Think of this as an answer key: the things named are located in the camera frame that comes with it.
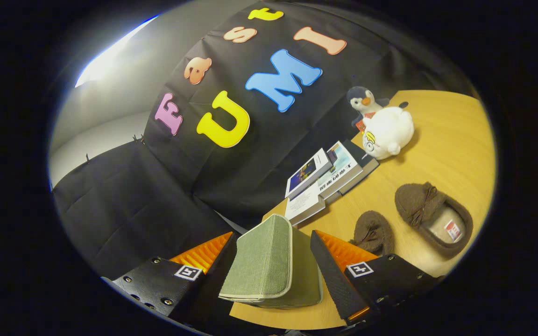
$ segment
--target book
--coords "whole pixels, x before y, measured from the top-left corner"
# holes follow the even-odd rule
[[[350,140],[338,141],[326,155],[333,162],[332,168],[286,203],[285,217],[294,226],[335,202],[379,166]]]
[[[266,308],[311,306],[323,300],[323,281],[310,237],[273,214],[236,241],[219,298]]]
[[[354,188],[358,183],[365,179],[373,170],[379,166],[379,161],[374,157],[367,154],[364,149],[358,147],[352,141],[346,140],[343,143],[344,147],[348,149],[352,157],[356,160],[359,166],[362,168],[362,172],[351,179],[346,185],[341,187],[338,191],[340,196],[346,194],[350,189]]]
[[[362,172],[362,167],[359,166],[348,149],[342,145],[341,141],[331,146],[327,151],[327,155],[335,157],[336,160],[333,162],[333,166],[317,179],[319,195],[324,200],[339,191],[341,187]]]
[[[313,183],[296,198],[288,199],[285,217],[292,225],[297,225],[324,208],[325,201],[319,195],[319,186]]]
[[[332,167],[327,154],[321,148],[288,179],[286,198],[293,199]]]

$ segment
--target orange soft gripper pad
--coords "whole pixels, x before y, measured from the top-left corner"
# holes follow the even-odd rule
[[[341,240],[340,238],[331,236],[331,234],[326,234],[325,232],[320,232],[318,230],[314,231],[317,232],[327,247],[327,250],[329,253],[331,253],[331,257],[333,257],[333,260],[335,260],[335,263],[339,266],[342,273],[348,265],[378,258],[378,256],[374,255],[373,253],[365,251],[358,246],[354,246],[349,242]]]
[[[226,242],[230,238],[232,232],[222,234],[217,238],[213,238],[206,243],[202,243],[197,247],[194,247],[184,253],[169,259],[169,261],[176,262],[178,264],[201,268],[203,273],[207,274],[211,265],[224,248]]]

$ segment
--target penguin plush toy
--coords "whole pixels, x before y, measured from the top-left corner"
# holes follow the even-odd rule
[[[389,104],[388,98],[375,100],[373,93],[366,87],[355,86],[348,90],[346,93],[346,100],[350,103],[359,116],[352,121],[352,127],[356,126],[360,131],[363,131],[364,125],[362,124],[363,118],[371,118],[376,111],[383,108],[384,105]]]

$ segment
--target blue letter m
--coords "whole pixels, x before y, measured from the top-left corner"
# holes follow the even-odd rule
[[[271,63],[277,70],[276,74],[257,72],[246,81],[246,90],[258,90],[277,104],[277,110],[286,112],[294,104],[293,96],[285,96],[278,89],[293,93],[302,93],[303,90],[294,79],[300,78],[304,86],[309,86],[323,73],[320,68],[312,68],[288,54],[286,49],[276,51],[271,56]]]

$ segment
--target foam letter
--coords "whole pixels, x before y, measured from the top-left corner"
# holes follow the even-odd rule
[[[191,84],[198,84],[203,80],[205,71],[211,67],[211,59],[201,59],[195,57],[188,62],[186,69],[184,70],[184,78],[190,77]]]
[[[253,11],[250,12],[250,14],[248,14],[248,19],[249,20],[261,19],[265,21],[273,21],[283,16],[283,12],[281,11],[276,11],[275,13],[268,13],[267,11],[269,11],[269,8],[254,9]]]
[[[225,130],[213,120],[213,115],[207,112],[198,122],[196,132],[205,134],[220,147],[229,148],[237,145],[248,132],[248,126],[250,126],[248,112],[228,98],[225,90],[217,94],[211,107],[228,111],[235,118],[234,128],[231,131]]]
[[[331,37],[312,31],[311,27],[304,27],[294,35],[294,40],[306,40],[327,49],[329,55],[336,55],[346,47],[346,41],[334,40]]]
[[[255,89],[265,94],[276,102],[279,112],[286,112],[294,104],[294,97],[285,96],[277,89],[302,93],[303,90],[294,79],[294,75],[300,78],[304,86],[309,86],[323,74],[320,68],[312,68],[290,56],[286,49],[276,51],[271,56],[271,63],[277,70],[277,75],[257,72],[246,81],[245,88],[246,90]]]
[[[233,43],[242,43],[250,40],[252,36],[256,35],[256,29],[244,27],[232,28],[224,35],[224,40],[232,41]]]
[[[163,100],[155,113],[155,120],[159,119],[162,121],[165,126],[169,127],[171,134],[176,135],[177,129],[180,128],[180,125],[182,124],[183,118],[181,115],[178,115],[177,117],[174,115],[174,113],[177,113],[177,106],[170,102],[171,98],[173,98],[173,94],[171,93],[166,93],[165,96],[163,96]]]

